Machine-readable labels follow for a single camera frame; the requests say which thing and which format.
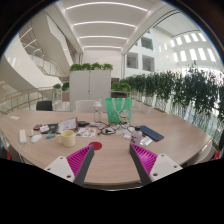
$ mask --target green bag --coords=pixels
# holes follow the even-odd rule
[[[108,122],[120,123],[131,121],[131,98],[106,98]]]

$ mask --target cup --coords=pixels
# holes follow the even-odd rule
[[[56,137],[56,140],[69,148],[75,145],[75,136],[72,130],[65,130],[61,132],[61,135]]]

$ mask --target blue object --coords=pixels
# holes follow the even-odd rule
[[[144,135],[149,136],[155,141],[159,141],[164,138],[164,136],[160,135],[159,133],[153,131],[152,129],[148,128],[145,125],[139,126],[141,128],[141,131],[143,132]]]

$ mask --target cable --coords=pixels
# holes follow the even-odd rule
[[[21,162],[22,163],[25,163],[24,160],[21,158],[21,155],[20,155],[20,150],[23,147],[23,145],[25,145],[25,143],[22,143],[21,146],[20,146],[20,148],[19,148],[19,157],[20,157]]]

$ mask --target white cabinet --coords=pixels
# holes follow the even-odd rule
[[[77,100],[98,100],[102,102],[102,112],[106,110],[106,98],[111,97],[111,71],[91,70],[70,73],[70,108],[75,110]]]

